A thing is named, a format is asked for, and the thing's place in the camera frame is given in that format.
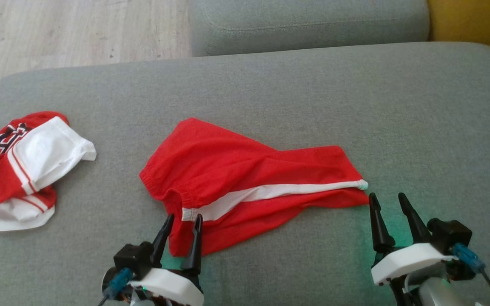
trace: red shorts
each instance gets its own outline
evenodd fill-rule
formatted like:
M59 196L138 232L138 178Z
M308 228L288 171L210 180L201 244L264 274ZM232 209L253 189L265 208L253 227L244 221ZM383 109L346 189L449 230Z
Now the red shorts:
M277 151L195 118L177 125L140 178L175 215L173 256L187 255L198 213L205 255L276 228L306 207L368 203L368 183L340 147Z

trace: robotic arm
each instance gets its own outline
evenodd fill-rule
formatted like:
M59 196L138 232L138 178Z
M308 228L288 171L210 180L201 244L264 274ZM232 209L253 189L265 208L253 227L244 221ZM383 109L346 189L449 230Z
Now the robotic arm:
M472 231L457 220L428 221L425 226L403 193L398 194L402 212L408 219L412 246L396 242L381 217L381 206L370 194L370 219L376 257L371 273L376 285L389 285L397 306L466 306L450 286L450 281L473 279L485 274L485 264L468 249Z
M174 216L169 215L154 242L127 244L113 257L115 266L103 277L103 300L125 300L131 306L202 306L198 275L202 270L202 215L193 228L194 240L180 270L163 269L165 242Z

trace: yellow cushion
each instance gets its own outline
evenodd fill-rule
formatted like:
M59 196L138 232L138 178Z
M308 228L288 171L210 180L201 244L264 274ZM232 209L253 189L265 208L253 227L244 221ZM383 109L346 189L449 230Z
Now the yellow cushion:
M490 0L428 0L430 40L490 45Z

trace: sofa cushion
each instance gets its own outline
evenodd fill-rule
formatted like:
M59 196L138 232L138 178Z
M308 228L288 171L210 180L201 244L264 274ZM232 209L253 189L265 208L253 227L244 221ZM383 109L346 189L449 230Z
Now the sofa cushion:
M194 56L428 37L425 0L191 0L190 20Z
M377 193L398 244L412 242L397 201L405 192L424 221L470 227L471 248L490 274L490 47L336 47L0 81L0 128L42 110L66 114L98 157L55 183L56 213L46 225L0 232L0 306L97 305L112 256L126 243L152 240L165 220L138 174L191 116L280 150L340 145L367 192ZM204 257L205 305L394 305L388 287L373 285L374 254L367 207L306 209ZM481 278L455 287L490 305Z

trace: clothing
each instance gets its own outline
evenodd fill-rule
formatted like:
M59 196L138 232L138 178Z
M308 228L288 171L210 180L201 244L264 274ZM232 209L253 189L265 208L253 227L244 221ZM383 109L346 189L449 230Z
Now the clothing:
M35 228L54 214L51 184L80 160L94 160L92 142L56 112L33 113L0 130L0 231Z
M187 254L198 213L202 253L274 229L303 209L367 204L368 183L340 147L277 151L190 118L179 123L140 172L155 199L175 214L173 256Z

